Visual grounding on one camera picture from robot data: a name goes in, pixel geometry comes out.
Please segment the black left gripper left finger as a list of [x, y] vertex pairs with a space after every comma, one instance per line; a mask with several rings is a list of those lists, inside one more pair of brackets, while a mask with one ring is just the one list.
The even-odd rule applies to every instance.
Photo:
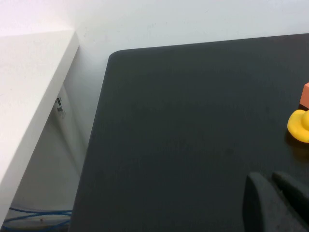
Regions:
[[258, 172], [246, 177], [242, 216], [246, 232], [272, 232], [272, 200], [275, 184]]

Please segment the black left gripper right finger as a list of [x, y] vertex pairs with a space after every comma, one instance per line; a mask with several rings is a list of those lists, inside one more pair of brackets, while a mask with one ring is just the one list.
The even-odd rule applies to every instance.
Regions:
[[285, 172], [274, 172], [275, 199], [272, 200], [274, 232], [309, 230], [309, 187]]

